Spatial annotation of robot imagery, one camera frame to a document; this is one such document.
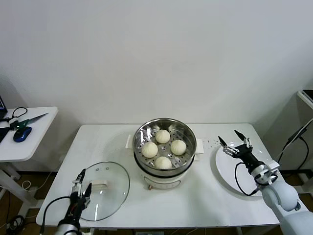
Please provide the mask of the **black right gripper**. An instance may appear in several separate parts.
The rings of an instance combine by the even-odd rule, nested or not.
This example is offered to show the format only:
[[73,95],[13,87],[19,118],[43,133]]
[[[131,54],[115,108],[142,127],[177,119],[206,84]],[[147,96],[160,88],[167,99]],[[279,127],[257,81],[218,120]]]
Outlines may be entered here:
[[239,137],[239,139],[244,143],[239,146],[236,146],[235,148],[228,146],[226,142],[218,136],[220,145],[223,149],[223,152],[229,156],[233,156],[235,159],[240,159],[248,169],[248,172],[252,172],[257,167],[264,164],[264,162],[259,161],[253,154],[252,154],[252,144],[250,142],[250,139],[247,138],[244,134],[241,132],[234,130],[236,135]]

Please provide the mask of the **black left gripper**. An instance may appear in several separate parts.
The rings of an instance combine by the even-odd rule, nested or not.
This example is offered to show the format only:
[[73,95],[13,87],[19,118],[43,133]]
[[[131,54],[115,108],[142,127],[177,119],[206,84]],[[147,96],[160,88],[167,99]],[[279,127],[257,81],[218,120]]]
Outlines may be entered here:
[[66,212],[66,218],[80,218],[82,211],[85,210],[90,202],[92,191],[92,183],[89,183],[87,189],[82,196],[82,182],[85,177],[85,169],[83,169],[73,181],[72,194],[70,195],[70,205]]

